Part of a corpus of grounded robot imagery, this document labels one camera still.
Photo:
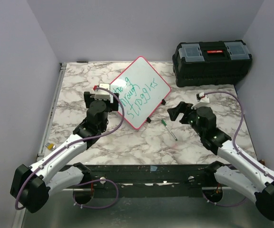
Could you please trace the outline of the green whiteboard marker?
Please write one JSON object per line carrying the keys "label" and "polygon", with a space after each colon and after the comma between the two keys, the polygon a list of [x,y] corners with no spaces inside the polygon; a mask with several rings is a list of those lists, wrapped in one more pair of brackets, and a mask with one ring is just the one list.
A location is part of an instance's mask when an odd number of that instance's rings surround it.
{"label": "green whiteboard marker", "polygon": [[174,138],[175,141],[178,141],[177,137],[175,136],[175,134],[172,132],[172,130],[168,127],[168,125],[166,124],[166,122],[162,119],[161,123],[164,125],[164,127],[167,129],[167,131],[172,135],[172,137]]}

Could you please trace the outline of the whiteboard with pink frame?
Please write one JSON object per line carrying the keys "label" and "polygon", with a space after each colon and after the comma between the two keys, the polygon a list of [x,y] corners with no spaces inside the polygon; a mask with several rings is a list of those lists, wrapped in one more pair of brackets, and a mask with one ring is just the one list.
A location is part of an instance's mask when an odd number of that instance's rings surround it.
{"label": "whiteboard with pink frame", "polygon": [[111,83],[113,93],[119,94],[124,107],[119,113],[136,130],[171,92],[170,85],[142,56],[135,59]]}

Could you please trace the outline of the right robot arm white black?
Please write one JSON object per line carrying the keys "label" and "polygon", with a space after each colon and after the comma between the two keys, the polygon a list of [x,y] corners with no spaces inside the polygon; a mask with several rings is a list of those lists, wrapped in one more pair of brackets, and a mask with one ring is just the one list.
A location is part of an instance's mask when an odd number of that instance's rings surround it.
{"label": "right robot arm white black", "polygon": [[247,154],[220,130],[210,107],[194,109],[192,104],[180,102],[167,112],[171,121],[183,114],[180,123],[190,125],[207,150],[237,169],[233,171],[226,165],[220,165],[204,173],[204,182],[209,186],[220,183],[234,189],[253,202],[265,218],[274,221],[274,171]]}

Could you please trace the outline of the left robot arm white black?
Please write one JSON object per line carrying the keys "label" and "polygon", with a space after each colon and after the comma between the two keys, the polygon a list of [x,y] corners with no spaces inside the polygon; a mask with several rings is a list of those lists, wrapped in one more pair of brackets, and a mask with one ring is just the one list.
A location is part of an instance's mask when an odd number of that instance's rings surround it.
{"label": "left robot arm white black", "polygon": [[71,186],[84,188],[92,183],[90,171],[81,163],[68,169],[64,166],[89,149],[107,132],[108,113],[123,108],[118,93],[98,87],[93,94],[84,93],[86,118],[74,129],[69,138],[42,160],[14,172],[10,194],[15,198],[15,209],[31,213],[40,210],[54,194]]}

